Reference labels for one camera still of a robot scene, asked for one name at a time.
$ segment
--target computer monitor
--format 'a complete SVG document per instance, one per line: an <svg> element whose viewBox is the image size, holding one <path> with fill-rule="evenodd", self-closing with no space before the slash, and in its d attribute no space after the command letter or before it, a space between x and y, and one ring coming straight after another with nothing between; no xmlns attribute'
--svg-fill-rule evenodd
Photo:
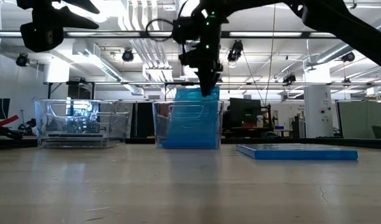
<svg viewBox="0 0 381 224"><path fill-rule="evenodd" d="M230 98L231 127L242 127L243 123L255 124L262 115L261 101Z"/></svg>

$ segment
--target table surface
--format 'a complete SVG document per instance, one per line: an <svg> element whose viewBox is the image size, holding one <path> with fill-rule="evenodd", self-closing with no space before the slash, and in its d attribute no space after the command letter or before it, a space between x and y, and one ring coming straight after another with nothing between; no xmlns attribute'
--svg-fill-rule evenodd
<svg viewBox="0 0 381 224"><path fill-rule="evenodd" d="M0 151L0 223L381 223L381 150L256 161L221 150Z"/></svg>

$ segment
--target blue object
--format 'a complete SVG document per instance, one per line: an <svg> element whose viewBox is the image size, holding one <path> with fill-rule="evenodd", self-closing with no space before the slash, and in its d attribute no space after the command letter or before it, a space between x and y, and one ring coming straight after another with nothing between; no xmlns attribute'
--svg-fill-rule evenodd
<svg viewBox="0 0 381 224"><path fill-rule="evenodd" d="M216 149L220 145L222 102L177 101L171 115L163 148Z"/></svg>
<svg viewBox="0 0 381 224"><path fill-rule="evenodd" d="M254 159L274 160L357 160L356 150L311 144L236 145L236 150Z"/></svg>
<svg viewBox="0 0 381 224"><path fill-rule="evenodd" d="M203 97L200 88L177 90L174 101L218 101L220 100L220 87L211 89L210 96Z"/></svg>

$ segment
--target white pillar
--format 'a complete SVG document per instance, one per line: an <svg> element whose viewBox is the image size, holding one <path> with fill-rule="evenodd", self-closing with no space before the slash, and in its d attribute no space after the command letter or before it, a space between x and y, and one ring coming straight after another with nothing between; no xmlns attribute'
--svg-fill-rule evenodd
<svg viewBox="0 0 381 224"><path fill-rule="evenodd" d="M51 63L44 65L45 82L59 83L67 82L70 73L70 65L60 58L52 59ZM66 100L68 92L67 85L60 85L52 94L51 99Z"/></svg>
<svg viewBox="0 0 381 224"><path fill-rule="evenodd" d="M328 83L330 68L318 65L313 71L305 72L305 82ZM333 137L333 117L330 86L306 86L304 89L306 108L306 137Z"/></svg>

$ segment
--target overhead beam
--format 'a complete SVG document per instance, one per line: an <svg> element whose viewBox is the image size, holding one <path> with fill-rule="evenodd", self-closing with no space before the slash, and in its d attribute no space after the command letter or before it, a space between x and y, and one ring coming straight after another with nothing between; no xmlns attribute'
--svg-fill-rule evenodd
<svg viewBox="0 0 381 224"><path fill-rule="evenodd" d="M64 31L66 39L151 39L170 37L171 31ZM22 38L19 31L0 31L0 38ZM310 31L222 31L222 39L336 39L332 34Z"/></svg>

